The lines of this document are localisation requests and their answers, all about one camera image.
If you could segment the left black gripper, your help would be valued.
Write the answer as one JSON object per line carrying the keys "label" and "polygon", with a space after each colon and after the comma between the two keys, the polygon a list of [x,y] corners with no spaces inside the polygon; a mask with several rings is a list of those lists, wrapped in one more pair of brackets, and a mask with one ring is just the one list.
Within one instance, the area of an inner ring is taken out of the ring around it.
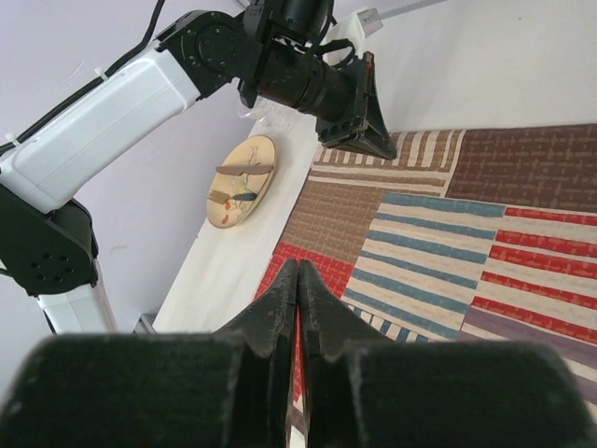
{"label": "left black gripper", "polygon": [[394,160],[377,94],[375,57],[354,60],[346,39],[323,43],[332,1],[252,1],[243,12],[246,35],[261,45],[255,73],[239,82],[243,104],[258,97],[317,118],[327,148]]}

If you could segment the dark handled fork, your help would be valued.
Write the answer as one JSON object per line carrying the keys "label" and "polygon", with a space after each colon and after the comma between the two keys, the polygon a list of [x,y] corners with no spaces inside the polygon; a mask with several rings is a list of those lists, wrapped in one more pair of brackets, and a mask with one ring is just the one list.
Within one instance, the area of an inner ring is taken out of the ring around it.
{"label": "dark handled fork", "polygon": [[238,194],[227,194],[224,191],[220,190],[210,190],[208,194],[208,200],[214,203],[219,204],[226,204],[228,202],[252,202],[257,198],[257,194],[255,192],[244,192]]}

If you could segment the patchwork striped placemat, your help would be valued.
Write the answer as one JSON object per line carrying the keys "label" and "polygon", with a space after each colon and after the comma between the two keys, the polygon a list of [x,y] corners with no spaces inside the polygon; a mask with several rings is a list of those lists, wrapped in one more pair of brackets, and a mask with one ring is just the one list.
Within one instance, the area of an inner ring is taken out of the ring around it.
{"label": "patchwork striped placemat", "polygon": [[596,128],[395,133],[386,161],[321,149],[269,266],[308,259],[402,343],[556,349],[596,407]]}

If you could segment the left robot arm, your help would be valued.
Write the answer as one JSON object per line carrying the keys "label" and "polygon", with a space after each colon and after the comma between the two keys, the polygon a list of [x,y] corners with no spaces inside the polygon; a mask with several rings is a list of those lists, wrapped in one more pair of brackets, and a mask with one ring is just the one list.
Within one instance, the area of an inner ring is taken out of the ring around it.
{"label": "left robot arm", "polygon": [[1,260],[57,333],[117,330],[88,210],[76,193],[172,117],[230,82],[314,116],[319,142],[387,160],[396,147],[372,53],[329,32],[330,1],[253,1],[237,16],[195,10],[139,44],[1,147]]}

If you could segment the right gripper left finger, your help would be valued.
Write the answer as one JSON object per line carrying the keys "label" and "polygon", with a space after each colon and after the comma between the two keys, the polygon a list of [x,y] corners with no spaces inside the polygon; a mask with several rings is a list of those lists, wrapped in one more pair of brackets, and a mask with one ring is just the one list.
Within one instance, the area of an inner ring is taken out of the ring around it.
{"label": "right gripper left finger", "polygon": [[40,343],[1,409],[5,447],[285,447],[299,265],[213,333]]}

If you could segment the brown wooden knife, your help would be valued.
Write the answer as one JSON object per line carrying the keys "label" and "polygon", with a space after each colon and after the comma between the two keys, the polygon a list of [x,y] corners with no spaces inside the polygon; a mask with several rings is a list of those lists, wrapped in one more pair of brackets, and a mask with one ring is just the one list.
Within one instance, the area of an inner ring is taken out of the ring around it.
{"label": "brown wooden knife", "polygon": [[223,165],[217,166],[215,170],[222,175],[266,175],[274,170],[274,165]]}

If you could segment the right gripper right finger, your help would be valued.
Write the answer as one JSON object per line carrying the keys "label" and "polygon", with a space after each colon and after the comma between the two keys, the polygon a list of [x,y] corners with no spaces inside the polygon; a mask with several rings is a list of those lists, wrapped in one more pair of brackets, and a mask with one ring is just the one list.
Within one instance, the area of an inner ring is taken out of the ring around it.
{"label": "right gripper right finger", "polygon": [[399,343],[298,266],[310,447],[592,447],[596,426],[549,347]]}

